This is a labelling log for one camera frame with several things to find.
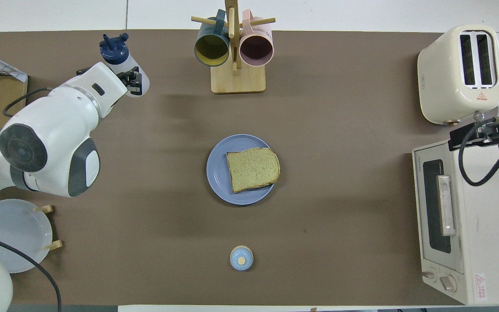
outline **oven handle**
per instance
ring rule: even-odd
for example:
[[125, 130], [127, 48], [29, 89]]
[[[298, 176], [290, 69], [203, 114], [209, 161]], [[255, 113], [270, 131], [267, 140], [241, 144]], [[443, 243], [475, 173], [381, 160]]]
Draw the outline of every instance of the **oven handle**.
[[452, 209], [452, 196], [450, 190], [451, 178], [449, 175], [436, 176], [438, 186], [438, 207], [440, 208], [440, 225], [442, 236], [456, 235], [454, 228], [454, 214]]

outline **white plate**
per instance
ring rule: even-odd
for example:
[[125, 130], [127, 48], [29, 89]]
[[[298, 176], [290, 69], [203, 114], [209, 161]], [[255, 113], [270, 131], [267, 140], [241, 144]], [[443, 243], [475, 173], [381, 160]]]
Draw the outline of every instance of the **white plate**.
[[[37, 263], [46, 256], [44, 249], [53, 240], [51, 224], [42, 211], [32, 211], [36, 206], [25, 200], [0, 201], [0, 241], [26, 253]], [[0, 261], [9, 273], [20, 273], [34, 265], [11, 251], [0, 247]]]

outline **toast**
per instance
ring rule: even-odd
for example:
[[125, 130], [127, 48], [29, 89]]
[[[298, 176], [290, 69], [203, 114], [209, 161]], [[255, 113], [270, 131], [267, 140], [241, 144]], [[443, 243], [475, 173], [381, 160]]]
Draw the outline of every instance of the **toast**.
[[226, 159], [234, 193], [273, 184], [281, 173], [279, 159], [270, 148], [228, 152]]

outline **table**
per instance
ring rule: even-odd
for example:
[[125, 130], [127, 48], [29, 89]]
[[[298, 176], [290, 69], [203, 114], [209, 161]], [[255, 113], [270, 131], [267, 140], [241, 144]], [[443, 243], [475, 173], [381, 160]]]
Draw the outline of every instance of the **table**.
[[[0, 33], [0, 59], [29, 74], [29, 89], [57, 86], [101, 61], [103, 33]], [[151, 87], [92, 132], [95, 184], [76, 198], [0, 194], [55, 205], [64, 247], [42, 265], [64, 304], [459, 304], [421, 279], [410, 155], [451, 130], [418, 104], [417, 55], [440, 34], [274, 32], [266, 91], [215, 95], [196, 30], [128, 33]], [[220, 200], [205, 174], [210, 150], [236, 133], [281, 163], [248, 207]], [[255, 255], [247, 272], [228, 263], [240, 244]], [[13, 284], [14, 303], [54, 303], [38, 271]]]

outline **pink mug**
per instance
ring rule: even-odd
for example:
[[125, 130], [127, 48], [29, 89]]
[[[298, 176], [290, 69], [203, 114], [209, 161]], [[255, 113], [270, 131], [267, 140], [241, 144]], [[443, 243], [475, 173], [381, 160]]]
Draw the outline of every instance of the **pink mug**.
[[249, 66], [263, 66], [271, 61], [275, 53], [271, 24], [257, 26], [250, 24], [254, 20], [262, 19], [262, 17], [253, 17], [251, 10], [242, 12], [240, 58]]

